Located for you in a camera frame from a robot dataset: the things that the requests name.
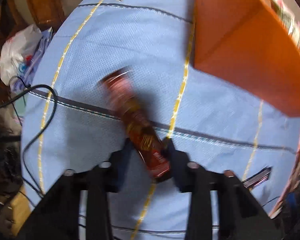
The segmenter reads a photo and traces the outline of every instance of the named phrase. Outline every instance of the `orange container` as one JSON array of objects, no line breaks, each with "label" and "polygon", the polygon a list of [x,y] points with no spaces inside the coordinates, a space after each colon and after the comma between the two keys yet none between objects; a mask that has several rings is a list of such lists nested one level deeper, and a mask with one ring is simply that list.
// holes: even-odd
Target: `orange container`
[{"label": "orange container", "polygon": [[196,69],[300,116],[300,54],[267,0],[196,0],[196,19]]}]

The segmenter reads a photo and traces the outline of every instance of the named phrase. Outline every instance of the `orange box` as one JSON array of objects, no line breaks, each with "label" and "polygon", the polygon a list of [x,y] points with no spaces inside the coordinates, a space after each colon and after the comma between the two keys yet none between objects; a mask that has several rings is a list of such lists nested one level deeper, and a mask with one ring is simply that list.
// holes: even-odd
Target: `orange box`
[{"label": "orange box", "polygon": [[300,116],[300,53],[267,0],[196,0],[194,67]]}]

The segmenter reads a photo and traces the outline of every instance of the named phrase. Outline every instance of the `white plastic bag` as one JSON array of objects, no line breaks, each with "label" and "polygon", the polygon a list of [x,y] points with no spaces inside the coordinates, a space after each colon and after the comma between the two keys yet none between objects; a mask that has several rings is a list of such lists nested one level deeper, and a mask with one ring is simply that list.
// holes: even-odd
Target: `white plastic bag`
[{"label": "white plastic bag", "polygon": [[42,38],[41,31],[35,25],[30,25],[18,32],[2,46],[0,58],[0,77],[8,85],[12,76],[22,74]]}]

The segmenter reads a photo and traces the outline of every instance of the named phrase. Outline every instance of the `orange panel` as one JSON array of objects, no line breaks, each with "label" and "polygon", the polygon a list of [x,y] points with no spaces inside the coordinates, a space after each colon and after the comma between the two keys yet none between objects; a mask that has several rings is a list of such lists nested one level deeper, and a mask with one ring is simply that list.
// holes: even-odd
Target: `orange panel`
[{"label": "orange panel", "polygon": [[194,67],[300,116],[300,54],[262,0],[196,0]]}]

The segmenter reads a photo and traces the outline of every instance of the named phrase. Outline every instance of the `yellow stripe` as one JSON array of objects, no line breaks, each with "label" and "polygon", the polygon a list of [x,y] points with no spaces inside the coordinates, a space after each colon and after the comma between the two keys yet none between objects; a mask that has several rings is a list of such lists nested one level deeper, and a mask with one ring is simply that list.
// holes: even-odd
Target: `yellow stripe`
[{"label": "yellow stripe", "polygon": [[[190,56],[191,56],[191,51],[192,51],[194,30],[195,30],[195,8],[194,8],[194,13],[193,13],[193,18],[192,18],[191,32],[190,32],[189,41],[188,41],[186,60],[185,60],[185,63],[184,63],[183,80],[182,80],[182,83],[181,83],[181,86],[180,86],[180,90],[179,90],[177,100],[176,100],[175,105],[173,107],[173,114],[172,114],[172,117],[170,119],[170,127],[169,127],[169,131],[167,133],[168,138],[172,137],[172,133],[173,133],[174,128],[176,126],[176,119],[177,119],[177,114],[178,114],[180,102],[181,102],[183,93],[185,92],[185,89],[186,89],[186,84],[187,84],[187,79],[188,79],[188,66],[189,66],[189,61],[190,61]],[[134,240],[134,238],[135,238],[135,236],[136,236],[136,234],[139,230],[139,226],[140,226],[140,224],[142,223],[142,221],[144,220],[144,218],[147,214],[147,210],[148,210],[148,207],[150,205],[151,198],[154,194],[155,187],[156,187],[156,183],[152,182],[150,190],[149,190],[149,194],[148,194],[147,199],[146,199],[146,202],[143,205],[143,209],[141,211],[141,214],[140,214],[140,217],[137,221],[137,224],[136,224],[136,226],[133,230],[133,233],[131,234],[130,240]]]},{"label": "yellow stripe", "polygon": [[[68,52],[68,49],[70,48],[71,43],[73,42],[73,40],[77,37],[77,35],[79,34],[79,32],[81,31],[81,29],[83,28],[83,26],[87,23],[87,21],[91,18],[91,16],[93,15],[93,13],[97,10],[97,8],[99,7],[100,3],[102,3],[104,0],[100,0],[99,3],[93,7],[93,9],[91,10],[90,14],[85,18],[84,22],[79,26],[79,28],[77,29],[77,31],[75,32],[75,34],[71,37],[69,43],[67,44],[66,48],[63,51],[63,54],[61,56],[61,59],[58,63],[58,67],[57,70],[54,74],[53,80],[52,80],[52,85],[51,87],[53,88],[59,72],[60,72],[60,68],[63,64],[63,60],[66,56],[66,53]],[[41,119],[41,129],[44,127],[45,122],[46,122],[46,116],[47,116],[47,112],[49,109],[49,103],[50,103],[50,98],[51,98],[51,93],[49,92],[48,94],[48,98],[46,100],[46,105],[44,107],[44,111],[43,111],[43,116]],[[42,174],[42,162],[41,162],[41,153],[42,153],[42,143],[43,143],[43,134],[39,137],[39,149],[38,149],[38,170],[39,170],[39,180],[40,180],[40,188],[41,190],[44,192],[44,184],[43,184],[43,174]]]},{"label": "yellow stripe", "polygon": [[244,174],[242,176],[242,180],[247,179],[247,174],[248,174],[249,168],[251,166],[253,157],[254,157],[254,155],[256,153],[256,150],[257,150],[257,147],[258,147],[258,135],[260,133],[260,129],[261,129],[261,126],[262,126],[262,106],[263,106],[263,100],[260,101],[260,106],[259,106],[259,112],[258,112],[258,129],[257,129],[256,136],[254,137],[254,140],[253,140],[253,151],[252,151],[252,153],[250,155],[247,167],[246,167],[246,169],[244,171]]}]

